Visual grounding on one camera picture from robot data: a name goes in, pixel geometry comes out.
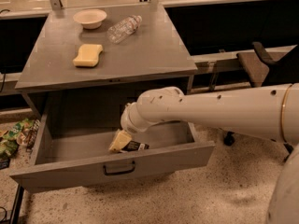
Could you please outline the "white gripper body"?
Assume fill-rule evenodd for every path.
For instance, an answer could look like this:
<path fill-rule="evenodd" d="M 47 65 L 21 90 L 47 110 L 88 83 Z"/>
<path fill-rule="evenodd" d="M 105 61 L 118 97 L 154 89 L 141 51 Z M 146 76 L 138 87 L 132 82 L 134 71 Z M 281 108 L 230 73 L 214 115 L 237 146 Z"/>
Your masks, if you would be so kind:
<path fill-rule="evenodd" d="M 136 103 L 127 104 L 125 106 L 121 115 L 121 127 L 131 135 L 147 130 L 147 123 L 140 116 Z"/>

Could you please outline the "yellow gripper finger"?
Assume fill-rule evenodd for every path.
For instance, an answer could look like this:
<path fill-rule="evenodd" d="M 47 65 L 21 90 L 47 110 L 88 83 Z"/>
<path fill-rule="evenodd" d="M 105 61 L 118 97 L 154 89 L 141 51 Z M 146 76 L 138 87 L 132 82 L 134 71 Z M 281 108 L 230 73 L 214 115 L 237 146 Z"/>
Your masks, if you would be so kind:
<path fill-rule="evenodd" d="M 132 136 L 125 130 L 117 130 L 110 144 L 109 151 L 119 152 L 132 140 Z"/>

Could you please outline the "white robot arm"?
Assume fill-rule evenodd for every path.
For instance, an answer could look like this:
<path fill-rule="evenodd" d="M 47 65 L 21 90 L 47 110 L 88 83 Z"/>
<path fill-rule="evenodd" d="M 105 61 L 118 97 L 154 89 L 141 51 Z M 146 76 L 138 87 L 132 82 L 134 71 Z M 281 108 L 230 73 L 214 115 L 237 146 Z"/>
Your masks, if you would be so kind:
<path fill-rule="evenodd" d="M 294 145 L 278 177 L 264 224 L 299 224 L 299 86 L 283 84 L 221 93 L 184 95 L 176 87 L 145 91 L 121 115 L 113 139 L 145 132 L 169 121 L 211 128 Z"/>

